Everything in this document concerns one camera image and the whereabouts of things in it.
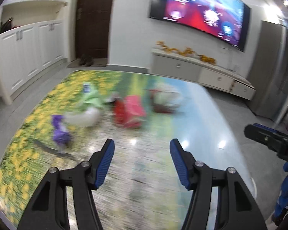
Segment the blue gloved right hand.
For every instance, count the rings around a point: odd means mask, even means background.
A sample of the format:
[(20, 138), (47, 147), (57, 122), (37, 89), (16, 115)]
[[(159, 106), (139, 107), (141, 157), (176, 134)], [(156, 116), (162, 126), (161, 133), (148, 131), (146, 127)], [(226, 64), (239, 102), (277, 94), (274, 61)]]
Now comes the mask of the blue gloved right hand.
[[(284, 164), (283, 170), (288, 173), (288, 162)], [(287, 211), (288, 211), (288, 174), (281, 184), (280, 195), (277, 199), (274, 213), (271, 217), (272, 222), (274, 222), (274, 224), (278, 226), (283, 221)]]

